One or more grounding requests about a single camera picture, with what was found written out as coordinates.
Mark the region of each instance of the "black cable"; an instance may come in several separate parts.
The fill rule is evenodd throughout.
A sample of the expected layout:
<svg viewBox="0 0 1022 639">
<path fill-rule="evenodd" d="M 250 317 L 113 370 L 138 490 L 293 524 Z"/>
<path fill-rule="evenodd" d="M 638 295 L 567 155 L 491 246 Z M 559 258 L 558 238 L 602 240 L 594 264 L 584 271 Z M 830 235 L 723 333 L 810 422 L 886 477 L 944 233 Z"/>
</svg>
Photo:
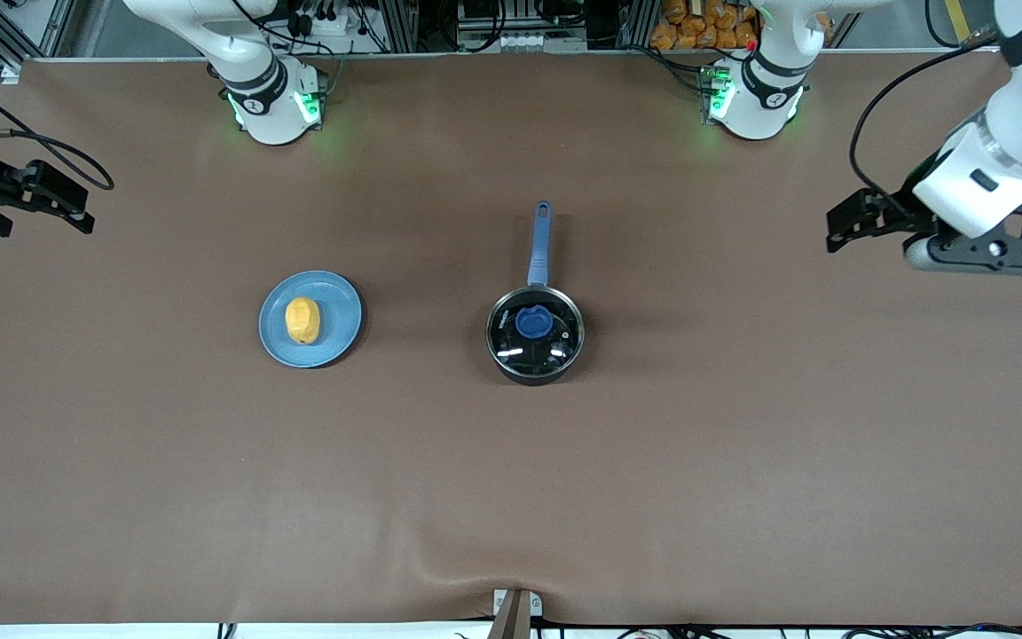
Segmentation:
<svg viewBox="0 0 1022 639">
<path fill-rule="evenodd" d="M 369 39 L 373 40 L 373 44 L 377 45 L 381 53 L 388 53 L 389 49 L 385 46 L 385 42 L 380 39 L 380 36 L 377 36 L 377 30 L 373 28 L 373 25 L 369 24 L 369 12 L 366 11 L 365 4 L 362 4 L 360 0 L 350 0 L 350 7 L 353 8 L 353 13 L 361 20 L 361 26 L 364 26 L 366 32 L 368 32 Z"/>
<path fill-rule="evenodd" d="M 933 41 L 940 44 L 941 47 L 948 47 L 949 49 L 960 48 L 961 44 L 958 44 L 958 42 L 949 42 L 937 36 L 937 30 L 933 28 L 933 13 L 931 9 L 932 0 L 925 0 L 925 28 L 929 30 L 929 37 L 932 37 Z"/>
<path fill-rule="evenodd" d="M 330 57 L 332 57 L 333 54 L 335 54 L 333 53 L 333 49 L 326 47 L 324 44 L 321 44 L 320 42 L 310 42 L 308 40 L 298 40 L 296 37 L 283 36 L 283 34 L 278 33 L 277 31 L 269 28 L 269 26 L 262 24 L 259 19 L 257 19 L 256 16 L 252 16 L 251 13 L 246 12 L 246 9 L 243 8 L 243 5 L 239 4 L 239 0 L 231 0 L 231 1 L 232 4 L 235 4 L 235 8 L 239 9 L 239 12 L 243 13 L 243 16 L 246 17 L 246 19 L 250 21 L 250 24 L 259 28 L 259 31 L 264 33 L 269 33 L 271 34 L 271 36 L 274 37 L 280 37 L 281 40 L 288 42 L 289 44 L 305 44 L 307 45 L 307 47 L 316 47 L 318 49 L 325 49 Z"/>
<path fill-rule="evenodd" d="M 724 49 L 717 49 L 715 47 L 697 47 L 697 49 L 714 51 L 716 53 L 721 53 L 722 56 L 727 57 L 729 60 L 736 60 L 738 62 L 746 62 L 751 57 L 750 53 L 747 54 L 747 57 L 736 57 L 733 56 L 733 54 L 729 53 L 728 51 L 725 51 Z"/>
<path fill-rule="evenodd" d="M 932 635 L 933 639 L 948 639 L 949 636 L 957 636 L 963 632 L 1005 632 L 1009 635 L 1022 635 L 1022 628 L 1005 626 L 1002 623 L 978 623 L 977 626 L 970 626 L 960 630 L 950 630 L 940 635 Z"/>
<path fill-rule="evenodd" d="M 539 17 L 543 17 L 549 24 L 554 26 L 576 26 L 584 24 L 586 21 L 586 4 L 582 4 L 582 8 L 578 10 L 578 15 L 575 16 L 556 16 L 551 15 L 551 13 L 543 12 L 543 1 L 535 0 L 535 14 Z"/>
<path fill-rule="evenodd" d="M 50 146 L 56 146 L 58 149 L 65 150 L 65 152 L 68 152 L 69 154 L 74 154 L 74 156 L 82 158 L 83 161 L 85 161 L 86 164 L 92 166 L 93 170 L 97 171 L 97 174 L 101 175 L 101 179 L 104 179 L 104 185 L 101 185 L 101 183 L 94 181 L 93 178 L 88 177 L 88 175 L 85 175 L 81 171 L 78 171 L 78 175 L 81 175 L 82 178 L 89 179 L 91 185 L 96 186 L 98 189 L 103 189 L 106 191 L 112 189 L 113 182 L 111 175 L 109 175 L 109 172 L 106 171 L 104 167 L 101 166 L 101 163 L 98 163 L 95 158 L 91 157 L 89 153 L 86 153 L 85 151 L 78 149 L 77 146 L 65 144 L 65 142 L 62 142 L 61 140 L 56 140 L 55 138 L 48 137 L 48 135 L 42 135 L 40 133 L 34 133 L 32 131 L 17 131 L 11 129 L 10 136 L 12 138 L 26 138 L 26 140 L 33 140 L 39 142 L 41 143 L 41 145 L 45 146 L 46 149 L 50 149 Z M 67 166 L 71 169 L 74 169 L 73 164 L 67 163 Z"/>
<path fill-rule="evenodd" d="M 492 0 L 492 33 L 487 36 L 487 40 L 483 41 L 479 47 L 474 49 L 468 49 L 467 47 L 461 47 L 459 42 L 452 37 L 448 31 L 448 25 L 452 21 L 452 15 L 449 12 L 451 9 L 450 0 L 440 0 L 439 4 L 439 30 L 440 36 L 444 37 L 444 41 L 449 44 L 449 47 L 454 51 L 465 52 L 465 53 L 479 53 L 480 51 L 486 51 L 492 45 L 500 41 L 500 36 L 503 36 L 504 29 L 507 28 L 508 24 L 508 12 L 507 5 L 504 5 L 503 0 Z"/>
<path fill-rule="evenodd" d="M 345 69 L 345 57 L 353 53 L 353 40 L 350 40 L 350 50 L 346 53 L 341 53 L 341 59 L 337 62 L 337 70 L 333 73 L 333 81 L 330 81 L 326 86 L 326 97 L 333 94 L 333 91 L 337 90 L 337 81 L 341 79 L 341 70 Z"/>
<path fill-rule="evenodd" d="M 961 57 L 965 53 L 968 53 L 970 51 L 976 51 L 976 49 L 980 49 L 982 47 L 988 47 L 988 45 L 995 43 L 996 43 L 996 38 L 989 37 L 989 39 L 978 42 L 977 44 L 973 44 L 971 45 L 971 47 L 965 47 L 964 49 L 957 49 L 957 51 L 949 51 L 948 53 L 941 54 L 941 56 L 934 57 L 932 60 L 925 60 L 921 62 L 921 64 L 918 64 L 916 65 L 916 67 L 913 67 L 908 72 L 901 74 L 901 76 L 893 78 L 893 81 L 890 84 L 887 84 L 884 89 L 879 91 L 878 94 L 875 97 L 873 97 L 873 100 L 870 100 L 870 103 L 867 104 L 867 108 L 865 108 L 863 115 L 858 117 L 858 121 L 854 125 L 854 134 L 852 134 L 850 137 L 850 150 L 849 150 L 850 169 L 854 171 L 854 175 L 857 175 L 857 178 L 861 179 L 861 181 L 863 181 L 865 185 L 869 186 L 870 189 L 873 190 L 873 192 L 887 199 L 887 201 L 889 201 L 891 206 L 897 208 L 897 210 L 900 211 L 901 213 L 904 213 L 904 210 L 903 208 L 901 208 L 899 203 L 897 203 L 897 200 L 891 197 L 889 193 L 885 192 L 885 189 L 883 189 L 883 187 L 878 185 L 877 182 L 873 181 L 873 179 L 871 179 L 869 175 L 865 174 L 865 171 L 863 171 L 863 169 L 861 169 L 861 167 L 858 166 L 858 161 L 857 161 L 858 138 L 863 137 L 863 127 L 865 127 L 865 122 L 867 122 L 868 118 L 870 117 L 870 113 L 872 113 L 873 109 L 875 109 L 875 106 L 878 105 L 878 102 L 883 100 L 885 96 L 888 96 L 889 92 L 891 92 L 893 89 L 896 89 L 898 85 L 902 84 L 905 80 L 909 80 L 909 78 L 913 78 L 914 76 L 917 76 L 917 74 L 924 72 L 925 70 L 934 67 L 934 65 L 941 64 L 941 62 L 953 60 L 954 57 Z M 863 631 L 867 635 L 870 634 L 869 631 L 865 630 Z M 877 637 L 878 639 L 897 639 L 897 636 L 888 636 L 888 635 L 877 636 Z M 847 634 L 847 636 L 844 636 L 844 639 L 854 639 L 854 638 L 852 638 L 852 636 L 849 636 L 849 634 Z"/>
<path fill-rule="evenodd" d="M 625 44 L 624 47 L 621 47 L 621 50 L 622 51 L 633 50 L 645 53 L 646 56 L 649 56 L 650 59 L 656 61 L 657 64 L 663 65 L 663 67 L 666 71 L 668 71 L 669 75 L 672 76 L 673 80 L 676 80 L 677 83 L 680 84 L 681 86 L 684 86 L 685 89 L 689 89 L 690 91 L 695 91 L 701 94 L 709 93 L 709 91 L 706 91 L 704 88 L 702 88 L 701 85 L 692 84 L 692 82 L 685 80 L 685 78 L 682 78 L 677 74 L 678 71 L 697 74 L 699 73 L 701 67 L 692 67 L 692 65 L 688 65 L 682 62 L 675 62 L 665 57 L 660 51 L 650 49 L 649 47 L 642 47 L 640 44 Z"/>
<path fill-rule="evenodd" d="M 4 118 L 7 118 L 7 120 L 12 122 L 13 125 L 17 127 L 17 129 L 21 130 L 21 131 L 11 131 L 10 134 L 12 135 L 12 137 L 31 138 L 31 140 L 36 140 L 38 143 L 44 146 L 45 150 L 50 151 L 50 154 L 52 154 L 53 157 L 59 158 L 59 161 L 62 164 L 69 167 L 71 171 L 74 171 L 74 173 L 76 173 L 81 179 L 84 179 L 84 181 L 89 182 L 90 185 L 94 185 L 98 189 L 101 189 L 102 191 L 112 190 L 114 183 L 112 181 L 111 175 L 109 175 L 109 172 L 107 172 L 104 169 L 104 167 L 102 167 L 100 163 L 98 163 L 95 158 L 91 158 L 89 154 L 86 154 L 81 150 L 73 148 L 73 146 L 65 144 L 65 142 L 57 141 L 54 140 L 54 138 L 47 138 L 45 135 L 37 134 L 36 131 L 34 131 L 33 129 L 31 129 L 31 127 L 26 125 L 24 121 L 17 120 L 17 118 L 15 118 L 15 115 L 8 111 L 7 109 L 4 109 L 4 107 L 1 105 L 0 105 L 0 113 L 3 115 Z M 97 173 L 101 174 L 101 179 L 104 179 L 104 182 L 98 182 L 97 179 L 92 177 L 92 175 L 89 175 L 88 173 L 85 173 L 85 171 L 82 171 L 81 167 L 78 167 L 77 164 L 74 164 L 73 162 L 69 161 L 69 158 L 61 154 L 61 151 L 58 150 L 59 148 L 65 149 L 69 151 L 69 153 L 75 154 L 75 156 L 81 157 L 86 163 L 89 163 L 89 166 L 92 166 L 93 169 L 97 170 Z"/>
</svg>

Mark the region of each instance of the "pot handle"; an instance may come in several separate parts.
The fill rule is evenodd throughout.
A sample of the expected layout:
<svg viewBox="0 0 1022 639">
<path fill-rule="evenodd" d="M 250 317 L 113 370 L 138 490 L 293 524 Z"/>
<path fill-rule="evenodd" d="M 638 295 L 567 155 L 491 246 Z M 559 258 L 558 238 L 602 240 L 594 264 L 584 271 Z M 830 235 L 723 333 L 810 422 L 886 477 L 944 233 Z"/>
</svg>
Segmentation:
<svg viewBox="0 0 1022 639">
<path fill-rule="evenodd" d="M 535 237 L 530 242 L 530 267 L 527 286 L 547 286 L 551 279 L 551 202 L 546 199 L 535 208 Z"/>
</svg>

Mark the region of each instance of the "green led light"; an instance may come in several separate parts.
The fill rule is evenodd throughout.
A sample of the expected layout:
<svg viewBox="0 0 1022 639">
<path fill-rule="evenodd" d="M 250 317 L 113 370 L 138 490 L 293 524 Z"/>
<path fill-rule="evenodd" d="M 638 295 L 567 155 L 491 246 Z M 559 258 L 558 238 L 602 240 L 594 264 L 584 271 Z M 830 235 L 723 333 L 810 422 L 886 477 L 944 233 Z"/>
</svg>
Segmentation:
<svg viewBox="0 0 1022 639">
<path fill-rule="evenodd" d="M 714 96 L 712 96 L 712 110 L 709 115 L 712 118 L 723 118 L 728 115 L 728 105 L 731 104 L 731 99 L 736 95 L 736 84 L 735 82 L 727 81 L 723 84 L 721 90 L 716 91 Z"/>
<path fill-rule="evenodd" d="M 294 101 L 299 106 L 299 111 L 301 111 L 301 118 L 308 123 L 318 122 L 320 118 L 320 108 L 318 108 L 318 98 L 312 93 L 301 94 L 297 91 L 294 92 Z"/>
<path fill-rule="evenodd" d="M 795 93 L 795 96 L 791 98 L 791 108 L 790 111 L 787 111 L 787 120 L 794 118 L 795 113 L 798 112 L 798 99 L 802 96 L 803 89 L 799 88 L 799 90 Z"/>
<path fill-rule="evenodd" d="M 235 122 L 238 122 L 239 126 L 244 126 L 243 113 L 239 111 L 239 102 L 235 101 L 235 97 L 232 97 L 231 93 L 227 94 L 227 101 L 231 102 L 232 111 L 235 111 Z"/>
</svg>

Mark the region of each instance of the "blue plate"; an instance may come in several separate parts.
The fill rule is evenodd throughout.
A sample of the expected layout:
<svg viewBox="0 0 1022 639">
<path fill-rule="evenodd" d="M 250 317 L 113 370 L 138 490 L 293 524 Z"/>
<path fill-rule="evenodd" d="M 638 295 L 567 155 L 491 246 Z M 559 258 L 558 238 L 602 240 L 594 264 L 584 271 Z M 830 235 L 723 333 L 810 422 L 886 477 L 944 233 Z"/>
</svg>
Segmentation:
<svg viewBox="0 0 1022 639">
<path fill-rule="evenodd" d="M 321 333 L 299 344 L 286 332 L 286 308 L 296 296 L 318 303 Z M 347 351 L 361 331 L 361 298 L 336 272 L 304 271 L 281 280 L 259 312 L 259 338 L 275 360 L 288 367 L 324 367 Z"/>
</svg>

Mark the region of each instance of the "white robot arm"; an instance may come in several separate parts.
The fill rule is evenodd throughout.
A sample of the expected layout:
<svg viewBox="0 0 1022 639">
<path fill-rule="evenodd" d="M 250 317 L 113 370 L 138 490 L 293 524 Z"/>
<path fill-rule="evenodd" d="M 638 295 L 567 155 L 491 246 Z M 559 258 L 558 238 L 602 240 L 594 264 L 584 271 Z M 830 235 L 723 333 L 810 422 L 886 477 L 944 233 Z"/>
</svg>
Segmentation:
<svg viewBox="0 0 1022 639">
<path fill-rule="evenodd" d="M 827 250 L 852 239 L 914 233 L 904 258 L 922 271 L 1022 275 L 1022 0 L 994 1 L 1009 84 L 958 126 L 890 197 L 863 189 L 827 214 Z"/>
<path fill-rule="evenodd" d="M 727 80 L 709 100 L 709 116 L 747 140 L 778 134 L 795 117 L 803 79 L 823 51 L 818 13 L 861 11 L 891 0 L 753 0 L 763 17 L 759 44 L 747 57 L 716 62 Z"/>
<path fill-rule="evenodd" d="M 325 91 L 312 65 L 276 56 L 243 12 L 264 16 L 278 0 L 125 0 L 138 16 L 166 28 L 207 57 L 239 125 L 264 144 L 285 144 L 321 123 Z"/>
<path fill-rule="evenodd" d="M 945 140 L 913 192 L 954 229 L 978 238 L 1022 206 L 1022 0 L 996 0 L 1012 80 Z"/>
</svg>

